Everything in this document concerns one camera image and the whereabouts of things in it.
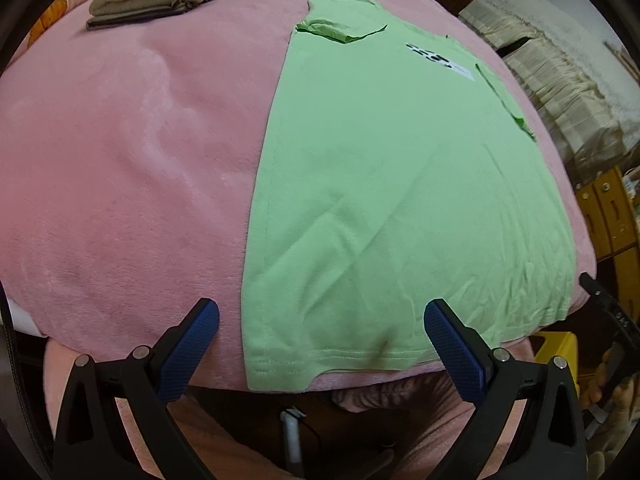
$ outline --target pink blanket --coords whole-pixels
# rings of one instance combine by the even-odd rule
[[[378,0],[449,34],[513,91],[566,205],[576,276],[595,258],[560,158],[507,67],[433,0]],[[86,32],[66,15],[0,80],[0,276],[39,329],[98,360],[152,345],[201,296],[220,333],[194,384],[246,389],[240,286],[266,121],[306,0],[215,0]],[[573,308],[586,300],[576,283]],[[441,369],[325,374],[311,390]]]

